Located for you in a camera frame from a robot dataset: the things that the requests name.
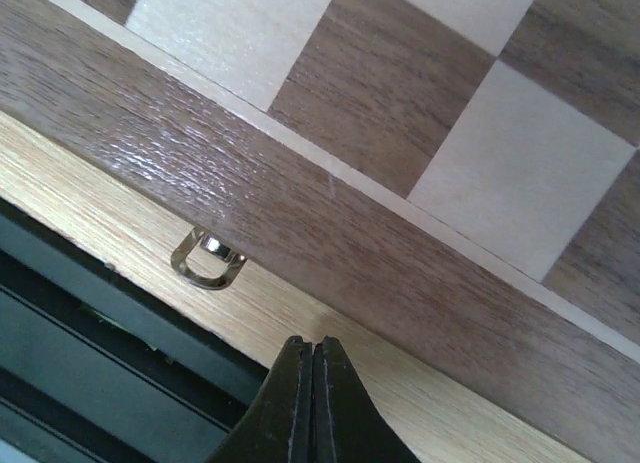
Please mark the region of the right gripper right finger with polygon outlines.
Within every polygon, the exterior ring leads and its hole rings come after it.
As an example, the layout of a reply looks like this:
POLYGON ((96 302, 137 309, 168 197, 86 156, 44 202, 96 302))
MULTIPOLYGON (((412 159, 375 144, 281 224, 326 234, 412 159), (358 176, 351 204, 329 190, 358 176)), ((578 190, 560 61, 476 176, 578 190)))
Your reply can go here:
POLYGON ((336 338, 315 347, 313 391, 317 462, 418 460, 381 416, 336 338))

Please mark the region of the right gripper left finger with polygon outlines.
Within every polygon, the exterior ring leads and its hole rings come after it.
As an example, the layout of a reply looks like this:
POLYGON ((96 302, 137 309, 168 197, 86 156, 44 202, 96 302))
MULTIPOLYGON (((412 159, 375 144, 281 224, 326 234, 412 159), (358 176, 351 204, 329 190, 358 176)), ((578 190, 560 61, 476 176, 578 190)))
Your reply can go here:
POLYGON ((286 340, 248 411, 211 462, 307 462, 312 417, 312 345, 286 340))

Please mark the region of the wooden chess board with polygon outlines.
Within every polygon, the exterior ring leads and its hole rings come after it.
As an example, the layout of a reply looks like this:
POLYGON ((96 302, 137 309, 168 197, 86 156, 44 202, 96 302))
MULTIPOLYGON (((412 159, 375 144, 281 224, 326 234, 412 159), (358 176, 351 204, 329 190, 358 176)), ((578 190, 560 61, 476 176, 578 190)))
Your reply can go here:
POLYGON ((426 462, 639 458, 639 0, 1 0, 1 194, 426 462))

